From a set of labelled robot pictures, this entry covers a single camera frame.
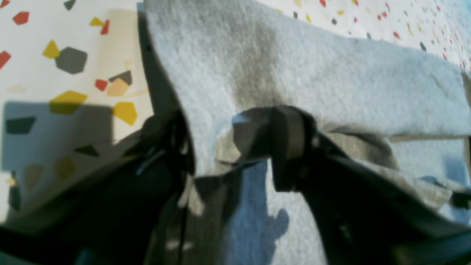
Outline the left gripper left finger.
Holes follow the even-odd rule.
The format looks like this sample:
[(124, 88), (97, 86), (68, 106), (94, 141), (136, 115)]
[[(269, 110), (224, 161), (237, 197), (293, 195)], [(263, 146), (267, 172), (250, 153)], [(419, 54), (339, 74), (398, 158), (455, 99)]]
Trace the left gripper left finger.
[(1, 252), (34, 265), (163, 265), (167, 228), (193, 171), (181, 111), (125, 155), (1, 227)]

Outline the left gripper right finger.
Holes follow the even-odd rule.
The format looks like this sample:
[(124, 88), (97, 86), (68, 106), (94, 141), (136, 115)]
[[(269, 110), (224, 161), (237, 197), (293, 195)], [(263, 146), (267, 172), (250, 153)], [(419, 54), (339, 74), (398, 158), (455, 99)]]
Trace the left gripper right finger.
[(330, 265), (467, 265), (470, 228), (446, 220), (392, 181), (355, 162), (290, 106), (232, 118), (237, 165), (272, 161), (278, 192), (299, 192)]

